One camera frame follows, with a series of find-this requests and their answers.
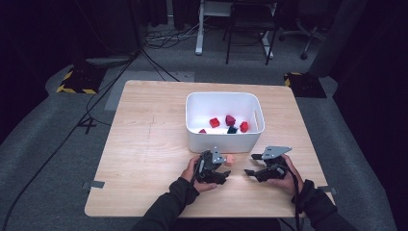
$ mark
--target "dark wall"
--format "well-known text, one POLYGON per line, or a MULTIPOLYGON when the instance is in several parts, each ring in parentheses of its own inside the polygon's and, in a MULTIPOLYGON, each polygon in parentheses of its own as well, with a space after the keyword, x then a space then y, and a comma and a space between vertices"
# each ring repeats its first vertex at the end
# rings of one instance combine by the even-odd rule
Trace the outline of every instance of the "dark wall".
POLYGON ((146 1, 0 0, 0 143, 47 97, 56 72, 140 49, 154 12, 146 1))
POLYGON ((408 230, 408 4, 369 1, 331 76, 334 99, 386 190, 398 230, 408 230))
POLYGON ((48 78, 68 64, 36 1, 0 2, 0 143, 48 93, 48 78))

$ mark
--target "white plastic bin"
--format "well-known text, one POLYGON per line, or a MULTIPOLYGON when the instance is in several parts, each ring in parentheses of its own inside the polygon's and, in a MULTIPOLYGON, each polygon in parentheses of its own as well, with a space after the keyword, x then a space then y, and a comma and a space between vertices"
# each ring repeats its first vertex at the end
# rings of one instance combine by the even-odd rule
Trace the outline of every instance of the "white plastic bin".
POLYGON ((250 152, 265 129, 264 116, 258 98, 246 92, 193 92, 187 97, 186 125, 189 150, 201 153, 213 150, 220 153, 250 152), (232 116, 238 128, 236 134, 227 134, 226 116, 232 116), (210 119, 217 118, 220 125, 213 128, 210 119), (240 125, 248 123, 242 133, 240 125), (206 134, 199 133, 205 129, 206 134))

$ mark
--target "person's left hand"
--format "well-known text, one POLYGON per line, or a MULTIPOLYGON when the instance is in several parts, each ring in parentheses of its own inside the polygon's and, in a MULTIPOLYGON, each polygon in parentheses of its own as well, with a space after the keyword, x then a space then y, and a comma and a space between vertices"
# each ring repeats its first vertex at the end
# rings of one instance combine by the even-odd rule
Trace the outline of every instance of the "person's left hand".
MULTIPOLYGON (((186 179, 187 181, 191 181, 192 176, 194 175, 194 165, 197 163, 197 161, 200 159, 200 155, 196 155, 193 158, 190 159, 189 165, 187 168, 181 173, 181 177, 186 179)), ((194 181, 194 187, 196 190, 198 190, 199 193, 205 192, 205 191, 210 191, 213 190, 217 187, 216 183, 212 184, 207 184, 207 183, 199 183, 197 180, 194 181)))

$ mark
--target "desk leg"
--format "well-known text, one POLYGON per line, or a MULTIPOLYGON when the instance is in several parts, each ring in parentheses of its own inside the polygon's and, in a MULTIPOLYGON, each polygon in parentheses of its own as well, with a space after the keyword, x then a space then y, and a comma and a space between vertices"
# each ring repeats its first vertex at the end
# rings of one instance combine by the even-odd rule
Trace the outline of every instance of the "desk leg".
POLYGON ((195 46, 195 55, 203 54, 203 41, 204 41, 204 1, 201 0, 200 3, 200 16, 199 16, 199 26, 197 35, 197 44, 195 46))
MULTIPOLYGON (((264 49, 265 49, 265 55, 268 55, 269 52, 269 41, 268 41, 268 35, 269 32, 267 32, 267 34, 262 38, 262 44, 264 45, 264 49)), ((270 51, 270 57, 269 59, 271 60, 273 58, 273 51, 270 51)))

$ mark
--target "controller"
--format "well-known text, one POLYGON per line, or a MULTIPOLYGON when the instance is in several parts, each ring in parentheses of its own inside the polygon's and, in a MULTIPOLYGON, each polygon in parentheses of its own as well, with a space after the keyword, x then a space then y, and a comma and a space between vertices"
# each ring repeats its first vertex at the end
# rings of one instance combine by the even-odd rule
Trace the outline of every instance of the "controller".
POLYGON ((263 160, 266 168, 259 171, 250 169, 244 171, 248 176, 255 176, 258 182, 264 182, 268 179, 283 179, 289 167, 281 155, 290 150, 292 150, 291 147, 267 146, 263 154, 251 155, 253 160, 263 160))
POLYGON ((223 185, 231 171, 216 172, 216 170, 225 162, 226 159, 219 154, 216 147, 213 152, 210 150, 202 152, 200 159, 194 165, 195 179, 200 183, 205 182, 223 185))

